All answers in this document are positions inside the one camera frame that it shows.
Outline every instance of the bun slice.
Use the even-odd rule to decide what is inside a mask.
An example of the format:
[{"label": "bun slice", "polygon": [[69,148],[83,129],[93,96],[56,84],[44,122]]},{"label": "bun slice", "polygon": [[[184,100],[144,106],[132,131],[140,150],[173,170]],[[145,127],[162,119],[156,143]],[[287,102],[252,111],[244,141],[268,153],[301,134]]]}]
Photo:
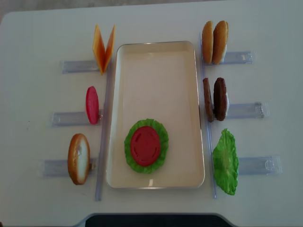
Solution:
[{"label": "bun slice", "polygon": [[228,39],[228,23],[220,21],[214,28],[213,63],[219,64],[226,53]]},{"label": "bun slice", "polygon": [[213,22],[208,21],[202,31],[202,54],[207,64],[212,63],[214,46]]},{"label": "bun slice", "polygon": [[225,80],[218,78],[214,84],[214,114],[219,121],[223,121],[229,107]]},{"label": "bun slice", "polygon": [[74,184],[84,184],[89,173],[90,149],[85,135],[75,134],[68,150],[68,173]]},{"label": "bun slice", "polygon": [[208,78],[203,79],[203,88],[204,88],[204,102],[205,102],[205,111],[206,111],[207,119],[209,122],[213,122],[214,112],[213,112],[212,96],[210,93]]}]

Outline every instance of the bottom bun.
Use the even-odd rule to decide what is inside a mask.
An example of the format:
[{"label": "bottom bun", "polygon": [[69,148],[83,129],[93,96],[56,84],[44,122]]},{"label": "bottom bun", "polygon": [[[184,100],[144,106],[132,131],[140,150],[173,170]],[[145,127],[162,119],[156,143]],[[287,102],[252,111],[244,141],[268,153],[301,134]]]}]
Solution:
[{"label": "bottom bun", "polygon": [[68,173],[74,184],[84,184],[89,173],[90,149],[85,135],[75,134],[68,151]]}]

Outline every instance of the brown patty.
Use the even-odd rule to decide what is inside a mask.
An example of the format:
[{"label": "brown patty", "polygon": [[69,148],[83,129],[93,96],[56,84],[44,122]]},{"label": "brown patty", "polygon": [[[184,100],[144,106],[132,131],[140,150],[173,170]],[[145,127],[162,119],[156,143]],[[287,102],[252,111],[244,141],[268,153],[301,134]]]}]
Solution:
[{"label": "brown patty", "polygon": [[206,110],[207,119],[209,122],[213,122],[214,113],[213,113],[212,96],[210,93],[208,78],[205,78],[203,80],[203,88],[204,88],[204,102],[205,102],[205,110]]},{"label": "brown patty", "polygon": [[227,96],[223,78],[218,78],[214,84],[214,114],[219,121],[226,117]]}]

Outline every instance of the tray rim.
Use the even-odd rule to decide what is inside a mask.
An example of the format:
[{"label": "tray rim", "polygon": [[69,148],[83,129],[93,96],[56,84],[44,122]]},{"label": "tray rim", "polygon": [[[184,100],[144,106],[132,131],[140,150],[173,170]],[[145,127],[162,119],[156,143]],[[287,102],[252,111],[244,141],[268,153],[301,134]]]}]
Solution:
[{"label": "tray rim", "polygon": [[[203,179],[201,181],[201,183],[197,186],[184,186],[184,187],[114,187],[112,186],[109,182],[108,182],[108,178],[107,178],[107,171],[108,171],[108,162],[109,162],[109,147],[110,147],[110,134],[111,134],[111,125],[112,125],[112,115],[113,115],[113,101],[114,101],[114,90],[115,90],[115,84],[116,84],[116,69],[117,69],[117,58],[118,58],[118,53],[119,50],[124,47],[124,46],[129,46],[129,45],[153,45],[153,44],[173,44],[173,43],[187,43],[190,44],[193,48],[193,54],[194,54],[194,62],[195,62],[195,73],[196,73],[196,91],[197,91],[197,100],[198,100],[198,111],[199,111],[199,123],[200,123],[200,137],[201,137],[201,152],[202,152],[202,164],[203,164]],[[121,46],[118,47],[117,52],[116,52],[116,60],[115,60],[115,71],[114,71],[114,75],[112,75],[113,78],[113,92],[112,92],[112,102],[111,102],[111,115],[110,115],[110,122],[109,122],[109,129],[108,131],[108,141],[107,141],[107,150],[106,150],[106,166],[105,166],[105,181],[106,184],[112,188],[112,189],[116,189],[116,190],[147,190],[147,189],[197,189],[199,187],[201,187],[201,185],[204,183],[205,181],[205,161],[204,161],[204,149],[203,149],[203,138],[202,138],[202,127],[201,127],[201,115],[200,115],[200,101],[199,101],[199,86],[198,86],[198,75],[197,75],[197,63],[196,63],[196,50],[195,50],[195,46],[193,45],[192,42],[187,41],[187,40],[183,40],[183,41],[167,41],[167,42],[153,42],[153,43],[134,43],[134,44],[122,44]]]}]

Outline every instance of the plastic food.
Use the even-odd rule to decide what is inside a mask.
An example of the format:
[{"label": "plastic food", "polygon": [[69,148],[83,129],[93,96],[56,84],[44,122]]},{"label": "plastic food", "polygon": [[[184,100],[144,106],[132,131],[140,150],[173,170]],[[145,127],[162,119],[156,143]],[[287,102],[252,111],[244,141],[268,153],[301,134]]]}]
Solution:
[{"label": "plastic food", "polygon": [[68,173],[75,185],[84,184],[89,173],[90,149],[85,135],[75,134],[68,150]]},{"label": "plastic food", "polygon": [[202,54],[207,64],[212,63],[214,48],[213,22],[208,21],[202,31]]},{"label": "plastic food", "polygon": [[214,28],[213,63],[219,64],[226,54],[228,39],[228,23],[220,21]]},{"label": "plastic food", "polygon": [[113,30],[109,36],[109,40],[105,50],[100,28],[98,24],[96,24],[94,42],[93,42],[93,52],[95,54],[95,58],[102,75],[106,71],[110,58],[112,57],[112,54],[114,52],[115,34],[116,34],[116,25],[114,25]]},{"label": "plastic food", "polygon": [[91,124],[97,124],[99,121],[99,100],[94,86],[87,89],[86,92],[86,113]]},{"label": "plastic food", "polygon": [[208,78],[203,79],[203,90],[204,90],[204,103],[205,103],[205,112],[209,122],[214,121],[214,112],[212,104],[212,95],[210,93],[210,87]]},{"label": "plastic food", "polygon": [[128,165],[138,173],[150,174],[164,164],[169,136],[156,120],[141,120],[129,130],[124,147]]},{"label": "plastic food", "polygon": [[227,115],[228,108],[229,101],[225,80],[219,77],[214,84],[214,115],[216,119],[223,121]]},{"label": "plastic food", "polygon": [[227,194],[234,195],[238,185],[239,159],[234,136],[227,130],[213,151],[214,178],[217,185]]},{"label": "plastic food", "polygon": [[160,154],[160,138],[155,129],[150,126],[138,128],[131,140],[131,155],[136,163],[149,166]]}]

